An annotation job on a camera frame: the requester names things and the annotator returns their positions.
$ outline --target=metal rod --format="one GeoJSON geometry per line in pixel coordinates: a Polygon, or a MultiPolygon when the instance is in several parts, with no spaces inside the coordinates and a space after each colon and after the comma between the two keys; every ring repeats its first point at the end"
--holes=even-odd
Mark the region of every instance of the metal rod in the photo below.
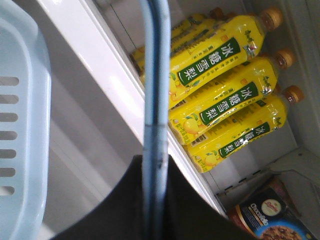
{"type": "Polygon", "coordinates": [[[145,28],[143,239],[160,240],[168,173],[170,13],[167,0],[140,0],[140,5],[145,28]]]}

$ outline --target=light blue plastic basket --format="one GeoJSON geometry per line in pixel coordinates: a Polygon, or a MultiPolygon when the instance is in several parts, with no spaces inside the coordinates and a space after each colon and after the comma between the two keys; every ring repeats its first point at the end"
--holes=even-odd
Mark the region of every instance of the light blue plastic basket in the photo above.
{"type": "Polygon", "coordinates": [[[51,75],[35,21],[0,1],[0,240],[37,237],[46,203],[51,75]]]}

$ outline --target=bottle label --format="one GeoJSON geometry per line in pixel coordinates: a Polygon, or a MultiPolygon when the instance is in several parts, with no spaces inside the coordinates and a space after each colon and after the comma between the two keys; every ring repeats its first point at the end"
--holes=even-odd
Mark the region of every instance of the bottle label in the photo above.
{"type": "Polygon", "coordinates": [[[228,112],[230,109],[243,103],[244,101],[257,97],[258,95],[259,91],[257,86],[254,82],[250,82],[243,88],[234,92],[232,95],[200,112],[200,119],[204,125],[209,125],[212,122],[214,123],[215,120],[222,114],[228,112]]]}
{"type": "Polygon", "coordinates": [[[240,51],[240,46],[237,40],[233,37],[211,53],[207,54],[205,57],[179,71],[179,80],[182,85],[186,86],[194,79],[213,68],[215,65],[235,54],[240,53],[240,51]]]}
{"type": "Polygon", "coordinates": [[[266,134],[270,132],[270,125],[268,122],[265,122],[255,128],[253,128],[251,131],[247,132],[243,136],[237,138],[233,142],[223,146],[219,149],[219,154],[222,158],[227,157],[227,155],[231,154],[233,151],[235,151],[237,148],[241,147],[242,145],[247,144],[249,141],[252,141],[256,138],[258,138],[260,135],[266,134]]]}

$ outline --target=orange bottle cap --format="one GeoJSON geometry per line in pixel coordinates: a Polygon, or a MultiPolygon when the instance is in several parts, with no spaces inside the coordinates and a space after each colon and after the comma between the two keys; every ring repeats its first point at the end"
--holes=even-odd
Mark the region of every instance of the orange bottle cap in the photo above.
{"type": "Polygon", "coordinates": [[[234,11],[232,11],[232,12],[229,12],[227,15],[225,15],[225,17],[227,19],[232,19],[232,18],[236,17],[237,15],[238,14],[236,14],[234,11]]]}
{"type": "Polygon", "coordinates": [[[301,102],[303,99],[305,99],[304,92],[297,86],[292,85],[287,87],[284,91],[283,94],[285,96],[292,97],[294,99],[295,103],[301,102]]]}
{"type": "Polygon", "coordinates": [[[209,12],[209,16],[212,19],[220,20],[224,17],[224,12],[222,11],[222,9],[220,7],[216,7],[215,9],[212,9],[209,12]]]}
{"type": "Polygon", "coordinates": [[[286,69],[295,63],[296,56],[289,48],[284,48],[276,52],[275,59],[279,61],[282,69],[286,69]]]}
{"type": "Polygon", "coordinates": [[[254,17],[257,16],[257,14],[255,14],[254,12],[249,12],[249,13],[247,13],[247,15],[248,16],[254,16],[254,17]]]}
{"type": "Polygon", "coordinates": [[[284,21],[284,16],[281,10],[275,6],[267,8],[266,10],[262,11],[261,14],[268,15],[270,20],[272,21],[272,26],[270,26],[270,29],[269,29],[270,31],[279,27],[284,21]]]}

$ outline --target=yellow bottle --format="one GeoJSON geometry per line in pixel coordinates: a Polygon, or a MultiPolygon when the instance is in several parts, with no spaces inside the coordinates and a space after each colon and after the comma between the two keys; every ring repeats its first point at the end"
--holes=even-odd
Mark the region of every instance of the yellow bottle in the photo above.
{"type": "Polygon", "coordinates": [[[207,172],[248,143],[281,128],[289,105],[300,102],[303,92],[290,86],[282,94],[269,94],[229,116],[184,149],[197,169],[207,172]]]}
{"type": "MultiPolygon", "coordinates": [[[[205,19],[199,25],[193,25],[183,34],[171,39],[171,49],[170,56],[174,56],[177,53],[184,50],[187,46],[201,42],[212,35],[217,28],[225,23],[222,20],[215,19],[205,19]]],[[[139,67],[140,72],[145,71],[145,58],[141,57],[136,61],[137,66],[139,67]]]]}
{"type": "MultiPolygon", "coordinates": [[[[211,18],[204,19],[199,24],[193,24],[181,34],[171,38],[171,57],[185,49],[186,46],[196,44],[203,41],[208,36],[211,36],[217,28],[225,22],[225,20],[235,16],[234,12],[230,12],[228,14],[229,17],[224,16],[222,9],[219,7],[216,7],[210,11],[210,13],[211,18]]],[[[135,62],[139,74],[143,73],[145,71],[145,56],[143,55],[139,59],[135,59],[133,61],[135,62]]]]}
{"type": "MultiPolygon", "coordinates": [[[[176,27],[171,30],[171,39],[178,37],[188,28],[193,25],[199,25],[203,20],[207,17],[204,14],[196,13],[189,16],[187,19],[180,22],[176,27]]],[[[145,57],[145,46],[141,46],[137,48],[135,51],[131,53],[131,58],[135,61],[139,61],[145,57]]]]}
{"type": "Polygon", "coordinates": [[[206,40],[174,55],[170,62],[169,108],[229,69],[255,57],[267,31],[282,22],[278,8],[257,16],[241,15],[223,24],[206,40]]]}
{"type": "Polygon", "coordinates": [[[177,140],[189,144],[245,106],[261,100],[276,86],[279,70],[290,67],[294,54],[277,52],[275,59],[257,56],[216,77],[169,111],[177,140]]]}

